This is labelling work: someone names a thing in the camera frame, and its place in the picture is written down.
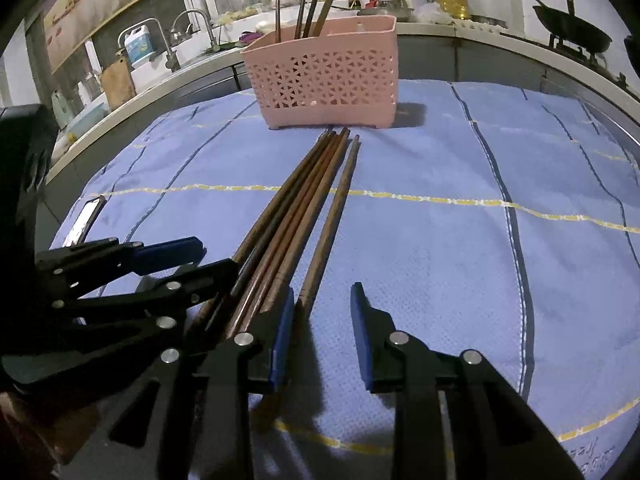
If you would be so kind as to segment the person's left hand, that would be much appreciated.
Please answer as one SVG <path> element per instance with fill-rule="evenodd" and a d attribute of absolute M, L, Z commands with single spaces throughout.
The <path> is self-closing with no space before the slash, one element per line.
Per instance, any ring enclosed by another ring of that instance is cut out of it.
<path fill-rule="evenodd" d="M 1 393 L 1 417 L 9 432 L 26 450 L 38 458 L 68 464 L 102 422 L 102 415 L 91 404 L 71 410 L 28 406 L 7 392 Z"/>

